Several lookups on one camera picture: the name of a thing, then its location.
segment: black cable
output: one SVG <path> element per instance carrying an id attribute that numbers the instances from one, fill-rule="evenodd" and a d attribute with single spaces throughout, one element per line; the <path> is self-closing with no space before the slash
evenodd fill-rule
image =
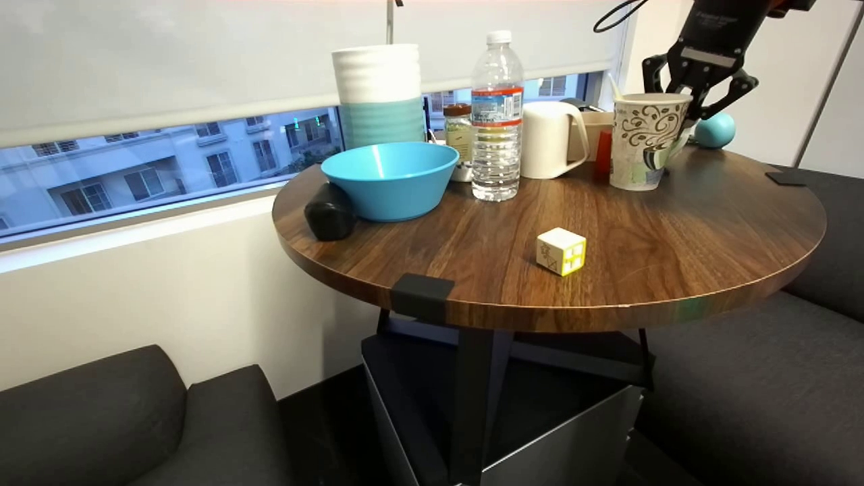
<path id="1" fill-rule="evenodd" d="M 596 20 L 594 34 L 616 31 L 621 23 L 625 23 L 632 13 L 637 13 L 647 0 L 624 0 L 613 11 Z"/>

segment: floor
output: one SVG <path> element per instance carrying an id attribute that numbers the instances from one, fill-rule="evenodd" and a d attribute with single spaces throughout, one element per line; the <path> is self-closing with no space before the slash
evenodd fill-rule
<path id="1" fill-rule="evenodd" d="M 299 486 L 392 486 L 361 368 L 280 400 Z M 633 435 L 617 486 L 700 486 L 650 441 Z"/>

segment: blue bowl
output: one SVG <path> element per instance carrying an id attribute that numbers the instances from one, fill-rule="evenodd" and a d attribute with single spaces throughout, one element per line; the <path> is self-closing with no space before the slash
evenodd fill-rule
<path id="1" fill-rule="evenodd" d="M 405 221 L 440 206 L 457 159 L 451 146 L 376 143 L 326 157 L 322 173 L 349 192 L 361 219 Z"/>

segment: table top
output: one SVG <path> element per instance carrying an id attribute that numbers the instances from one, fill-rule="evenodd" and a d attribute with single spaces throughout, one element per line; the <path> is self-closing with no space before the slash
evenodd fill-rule
<path id="1" fill-rule="evenodd" d="M 764 300 L 817 250 L 826 213 L 804 186 L 729 152 L 682 148 L 656 192 L 621 192 L 592 166 L 552 181 L 521 181 L 517 198 L 481 202 L 451 189 L 413 221 L 359 221 L 319 244 L 301 206 L 326 181 L 319 169 L 272 206 L 285 254 L 322 283 L 393 308 L 403 277 L 448 281 L 442 323 L 469 329 L 610 332 L 675 325 Z M 535 262 L 550 227 L 582 236 L 585 266 L 562 278 Z"/>

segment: table leg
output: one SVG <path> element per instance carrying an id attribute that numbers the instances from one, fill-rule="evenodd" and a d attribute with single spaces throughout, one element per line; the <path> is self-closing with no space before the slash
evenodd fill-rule
<path id="1" fill-rule="evenodd" d="M 462 329 L 453 368 L 451 483 L 478 486 L 496 400 L 504 383 L 511 332 Z"/>

